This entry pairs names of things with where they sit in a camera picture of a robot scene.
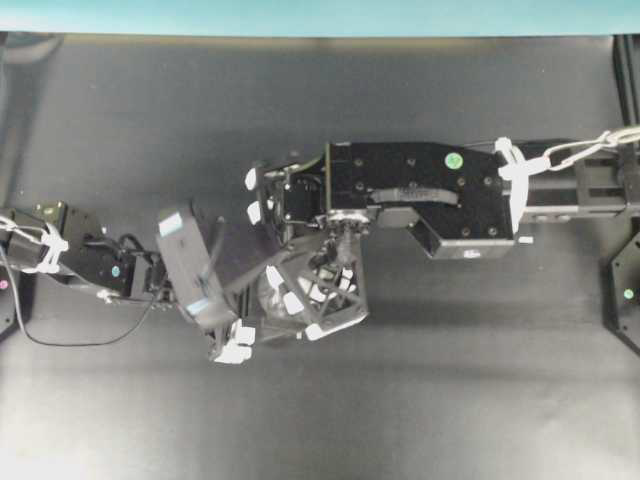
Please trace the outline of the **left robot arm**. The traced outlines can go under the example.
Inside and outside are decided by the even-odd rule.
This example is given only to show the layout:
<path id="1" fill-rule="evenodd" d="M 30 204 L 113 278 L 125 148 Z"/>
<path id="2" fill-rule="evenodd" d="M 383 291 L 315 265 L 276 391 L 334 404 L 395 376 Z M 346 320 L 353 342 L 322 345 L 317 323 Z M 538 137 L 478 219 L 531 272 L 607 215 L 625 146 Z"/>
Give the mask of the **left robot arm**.
<path id="1" fill-rule="evenodd" d="M 207 339 L 211 361 L 238 365 L 255 345 L 317 341 L 369 313 L 360 235 L 345 224 L 295 232 L 259 203 L 243 223 L 193 206 L 158 221 L 156 246 L 109 237 L 87 212 L 63 203 L 1 212 L 1 284 L 42 275 L 107 304 L 174 308 Z"/>

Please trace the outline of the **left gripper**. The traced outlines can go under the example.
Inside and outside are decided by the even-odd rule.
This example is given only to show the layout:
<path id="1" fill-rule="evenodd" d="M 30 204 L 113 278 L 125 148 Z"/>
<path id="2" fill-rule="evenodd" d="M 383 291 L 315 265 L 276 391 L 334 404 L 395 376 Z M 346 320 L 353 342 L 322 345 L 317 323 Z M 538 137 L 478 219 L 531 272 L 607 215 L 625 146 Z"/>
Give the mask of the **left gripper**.
<path id="1" fill-rule="evenodd" d="M 315 342 L 360 324 L 367 314 L 334 322 L 325 318 L 307 325 L 300 321 L 268 319 L 250 315 L 251 287 L 265 275 L 268 266 L 280 267 L 298 259 L 308 261 L 317 249 L 281 249 L 259 252 L 249 249 L 224 249 L 221 253 L 221 281 L 216 273 L 220 257 L 213 249 L 199 275 L 199 286 L 205 306 L 199 313 L 199 326 L 209 341 L 208 359 L 212 363 L 242 364 L 252 357 L 253 347 L 276 346 L 279 343 L 304 340 Z"/>

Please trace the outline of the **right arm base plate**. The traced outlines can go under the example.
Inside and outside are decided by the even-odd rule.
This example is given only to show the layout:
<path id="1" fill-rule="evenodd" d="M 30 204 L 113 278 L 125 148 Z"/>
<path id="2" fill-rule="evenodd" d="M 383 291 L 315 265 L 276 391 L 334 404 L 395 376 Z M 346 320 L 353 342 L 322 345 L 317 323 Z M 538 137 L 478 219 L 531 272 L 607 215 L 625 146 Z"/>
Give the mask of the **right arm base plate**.
<path id="1" fill-rule="evenodd" d="M 602 262 L 603 325 L 639 357 L 639 234 Z"/>

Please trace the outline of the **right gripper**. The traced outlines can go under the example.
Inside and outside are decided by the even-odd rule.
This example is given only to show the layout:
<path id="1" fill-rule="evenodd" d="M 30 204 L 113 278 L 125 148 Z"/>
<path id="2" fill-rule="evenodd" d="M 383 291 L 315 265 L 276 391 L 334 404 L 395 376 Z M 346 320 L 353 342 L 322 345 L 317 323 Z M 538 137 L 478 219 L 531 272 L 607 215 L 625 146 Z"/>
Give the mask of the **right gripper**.
<path id="1" fill-rule="evenodd" d="M 362 165 L 347 149 L 327 149 L 311 160 L 281 166 L 259 162 L 247 172 L 245 186 L 256 196 L 247 214 L 274 240 L 275 252 L 318 250 L 308 261 L 266 268 L 269 278 L 283 279 L 305 305 L 301 315 L 283 321 L 310 325 L 368 316 L 361 239 L 369 232 L 371 215 Z M 258 315 L 278 319 L 260 306 L 258 281 L 252 292 Z"/>

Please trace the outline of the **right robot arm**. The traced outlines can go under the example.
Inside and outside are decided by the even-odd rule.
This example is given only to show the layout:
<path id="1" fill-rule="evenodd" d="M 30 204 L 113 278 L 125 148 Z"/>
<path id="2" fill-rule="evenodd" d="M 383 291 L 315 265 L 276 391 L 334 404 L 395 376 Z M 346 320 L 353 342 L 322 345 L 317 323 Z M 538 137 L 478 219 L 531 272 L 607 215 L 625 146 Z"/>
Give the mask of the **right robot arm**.
<path id="1" fill-rule="evenodd" d="M 316 341 L 369 313 L 362 239 L 403 229 L 432 260 L 499 257 L 527 223 L 639 212 L 639 136 L 492 144 L 332 142 L 255 165 L 251 223 L 277 244 L 250 287 L 268 339 Z"/>

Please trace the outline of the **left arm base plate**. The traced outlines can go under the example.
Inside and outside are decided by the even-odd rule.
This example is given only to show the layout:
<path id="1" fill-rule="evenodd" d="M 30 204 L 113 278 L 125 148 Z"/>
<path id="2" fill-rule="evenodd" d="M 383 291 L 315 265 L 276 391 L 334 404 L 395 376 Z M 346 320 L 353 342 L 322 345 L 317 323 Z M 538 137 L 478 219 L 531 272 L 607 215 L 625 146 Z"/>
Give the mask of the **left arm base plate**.
<path id="1" fill-rule="evenodd" d="M 22 272 L 12 270 L 16 288 L 18 291 L 19 303 L 22 313 L 23 324 L 27 325 L 31 319 L 31 314 L 35 296 L 35 277 Z M 1 336 L 4 342 L 14 333 L 20 333 L 20 326 L 15 310 L 15 298 L 11 287 L 8 270 L 1 267 Z"/>

